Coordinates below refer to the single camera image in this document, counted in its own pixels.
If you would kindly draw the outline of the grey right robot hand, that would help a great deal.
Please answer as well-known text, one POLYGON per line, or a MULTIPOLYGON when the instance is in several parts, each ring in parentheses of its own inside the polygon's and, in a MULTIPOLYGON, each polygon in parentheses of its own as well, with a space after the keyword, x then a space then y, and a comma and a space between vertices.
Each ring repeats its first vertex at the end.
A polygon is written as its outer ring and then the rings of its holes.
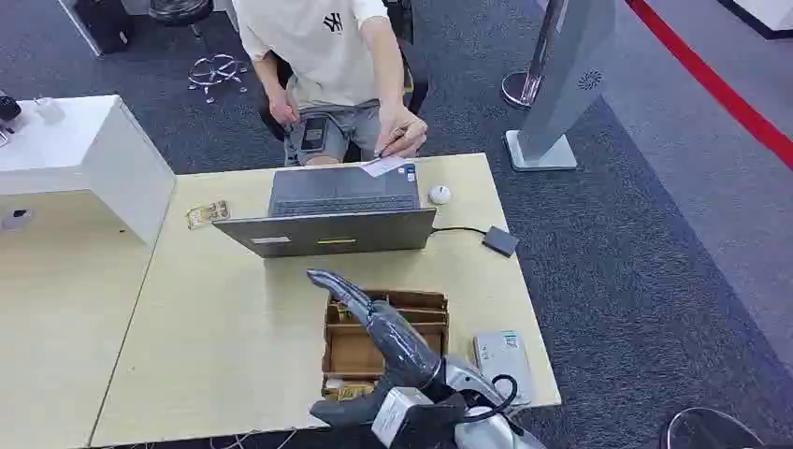
POLYGON ((388 392, 397 386, 415 387, 434 399, 446 394, 442 357, 395 308, 371 299, 331 271, 309 269, 307 275, 352 312, 384 360, 383 375, 372 392, 348 401, 319 400, 310 408, 313 417, 332 427, 370 423, 388 392))

